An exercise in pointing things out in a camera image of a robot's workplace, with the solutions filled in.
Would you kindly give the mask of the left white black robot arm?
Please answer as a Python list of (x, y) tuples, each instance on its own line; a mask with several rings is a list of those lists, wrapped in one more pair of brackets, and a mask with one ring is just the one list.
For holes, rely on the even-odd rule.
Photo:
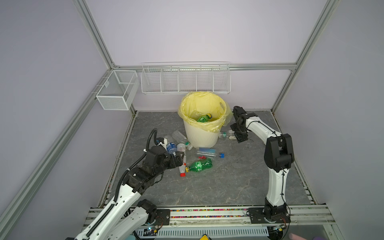
[(126, 169), (113, 198), (75, 237), (77, 240), (124, 240), (140, 226), (156, 222), (157, 206), (140, 197), (158, 183), (157, 177), (166, 170), (182, 166), (185, 155), (179, 151), (168, 153), (165, 139), (157, 138), (157, 132), (157, 129), (151, 131), (144, 154)]

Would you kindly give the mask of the small clear plastic box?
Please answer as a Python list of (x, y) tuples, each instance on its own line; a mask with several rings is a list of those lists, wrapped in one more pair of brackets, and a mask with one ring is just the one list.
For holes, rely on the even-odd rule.
[(235, 136), (235, 132), (233, 130), (229, 130), (228, 131), (228, 138), (230, 140), (236, 140), (237, 139), (236, 136)]

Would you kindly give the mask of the clear bottle blue tint red cap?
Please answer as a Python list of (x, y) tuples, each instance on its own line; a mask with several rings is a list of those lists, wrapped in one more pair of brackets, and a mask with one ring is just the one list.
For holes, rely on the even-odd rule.
[(197, 150), (198, 156), (205, 156), (206, 158), (215, 158), (217, 155), (217, 151), (212, 148), (199, 148)]

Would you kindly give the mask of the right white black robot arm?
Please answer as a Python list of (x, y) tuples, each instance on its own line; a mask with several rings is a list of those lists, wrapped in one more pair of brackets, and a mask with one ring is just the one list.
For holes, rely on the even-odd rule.
[(282, 220), (289, 223), (290, 211), (286, 202), (287, 176), (295, 161), (292, 137), (274, 130), (254, 113), (247, 113), (242, 107), (233, 108), (235, 123), (231, 129), (238, 143), (248, 139), (252, 132), (265, 144), (264, 161), (269, 169), (269, 187), (265, 206), (260, 215), (268, 223)]

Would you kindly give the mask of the green soda bottle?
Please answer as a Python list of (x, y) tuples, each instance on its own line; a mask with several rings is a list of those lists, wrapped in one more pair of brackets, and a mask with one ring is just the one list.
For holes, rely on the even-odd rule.
[(212, 159), (204, 159), (193, 162), (190, 166), (186, 167), (186, 172), (201, 172), (213, 167)]
[(206, 123), (206, 122), (209, 122), (211, 119), (212, 119), (212, 115), (211, 114), (201, 115), (197, 119), (197, 122), (198, 123)]

